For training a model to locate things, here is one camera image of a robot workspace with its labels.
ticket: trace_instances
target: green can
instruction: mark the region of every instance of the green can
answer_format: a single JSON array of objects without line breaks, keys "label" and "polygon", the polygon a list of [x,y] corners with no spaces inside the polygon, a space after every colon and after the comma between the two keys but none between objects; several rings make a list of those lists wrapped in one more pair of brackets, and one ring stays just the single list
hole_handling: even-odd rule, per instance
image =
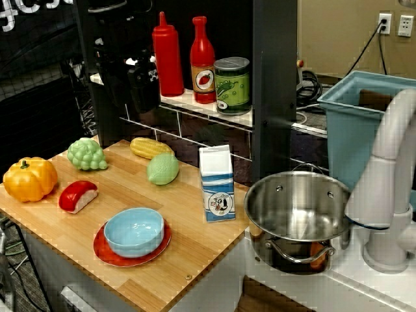
[{"label": "green can", "polygon": [[243,57],[217,60],[215,69],[216,109],[225,115],[243,115],[252,109],[250,61]]}]

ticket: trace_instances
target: red bottle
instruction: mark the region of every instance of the red bottle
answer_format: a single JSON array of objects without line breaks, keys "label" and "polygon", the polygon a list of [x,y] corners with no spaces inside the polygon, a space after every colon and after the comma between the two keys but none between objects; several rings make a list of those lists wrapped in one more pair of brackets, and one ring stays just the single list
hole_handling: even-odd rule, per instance
[{"label": "red bottle", "polygon": [[166,24],[164,12],[159,13],[159,26],[153,30],[157,73],[163,96],[180,96],[183,88],[181,56],[177,31]]},{"label": "red bottle", "polygon": [[190,65],[194,97],[198,103],[207,104],[216,101],[214,84],[214,48],[205,33],[207,18],[198,16],[192,19],[195,25],[195,41],[190,50]]}]

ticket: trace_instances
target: toy lime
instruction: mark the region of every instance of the toy lime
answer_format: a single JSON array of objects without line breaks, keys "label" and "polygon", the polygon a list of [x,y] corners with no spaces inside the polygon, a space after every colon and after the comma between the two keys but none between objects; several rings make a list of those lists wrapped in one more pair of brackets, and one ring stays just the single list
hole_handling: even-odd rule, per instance
[{"label": "toy lime", "polygon": [[172,182],[178,172],[179,162],[171,153],[154,156],[146,168],[149,181],[156,185],[165,185]]},{"label": "toy lime", "polygon": [[68,159],[82,170],[106,169],[105,155],[101,146],[91,138],[80,138],[68,148]]}]

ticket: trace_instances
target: wooden countertop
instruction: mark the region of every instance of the wooden countertop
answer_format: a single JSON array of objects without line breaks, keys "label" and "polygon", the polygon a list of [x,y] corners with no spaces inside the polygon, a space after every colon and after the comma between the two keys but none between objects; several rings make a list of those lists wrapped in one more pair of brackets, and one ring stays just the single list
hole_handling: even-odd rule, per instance
[{"label": "wooden countertop", "polygon": [[[96,172],[76,170],[66,152],[50,159],[58,184],[36,203],[21,203],[0,185],[0,213],[139,311],[168,311],[243,238],[248,227],[243,208],[248,188],[235,184],[236,220],[208,224],[197,168],[181,162],[176,179],[157,186],[146,178],[149,160],[131,153],[127,141],[108,147],[104,154],[109,167]],[[64,187],[80,179],[95,183],[99,195],[72,215],[57,202]],[[116,213],[132,207],[160,212],[172,228],[172,240],[160,256],[144,265],[107,265],[94,254],[95,234]]]}]

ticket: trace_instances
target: light blue bowl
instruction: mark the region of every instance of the light blue bowl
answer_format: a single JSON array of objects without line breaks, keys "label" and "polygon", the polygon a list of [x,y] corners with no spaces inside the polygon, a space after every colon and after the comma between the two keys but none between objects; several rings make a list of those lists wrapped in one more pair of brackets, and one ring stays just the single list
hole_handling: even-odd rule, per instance
[{"label": "light blue bowl", "polygon": [[125,258],[150,254],[161,244],[163,235],[163,217],[149,208],[124,210],[104,227],[104,236],[111,250]]}]

